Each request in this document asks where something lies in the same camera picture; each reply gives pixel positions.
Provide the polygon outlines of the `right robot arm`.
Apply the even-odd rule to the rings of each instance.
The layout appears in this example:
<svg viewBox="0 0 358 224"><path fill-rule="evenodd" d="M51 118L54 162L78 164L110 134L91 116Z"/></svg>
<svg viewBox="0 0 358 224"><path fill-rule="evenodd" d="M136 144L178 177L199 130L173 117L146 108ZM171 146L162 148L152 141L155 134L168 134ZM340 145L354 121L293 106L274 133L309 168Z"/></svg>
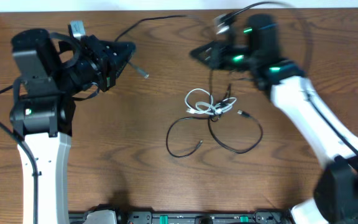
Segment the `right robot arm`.
<svg viewBox="0 0 358 224"><path fill-rule="evenodd" d="M291 209L293 222L358 223L358 137L319 97L306 72L282 56L272 16L248 18L244 45L235 43L232 14L217 22L226 39L202 45L191 56L213 70L250 72L256 87L297 127L323 169L313 197Z"/></svg>

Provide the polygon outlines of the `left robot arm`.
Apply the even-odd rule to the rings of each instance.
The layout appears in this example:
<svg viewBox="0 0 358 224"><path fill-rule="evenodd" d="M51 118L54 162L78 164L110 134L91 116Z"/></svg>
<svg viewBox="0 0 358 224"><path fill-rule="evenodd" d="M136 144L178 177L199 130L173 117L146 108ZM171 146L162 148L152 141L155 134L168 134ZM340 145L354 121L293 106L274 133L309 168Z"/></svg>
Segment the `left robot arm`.
<svg viewBox="0 0 358 224"><path fill-rule="evenodd" d="M21 72L10 120L24 140L24 223L68 223L67 163L78 94L108 91L135 52L132 42L25 30L12 40Z"/></svg>

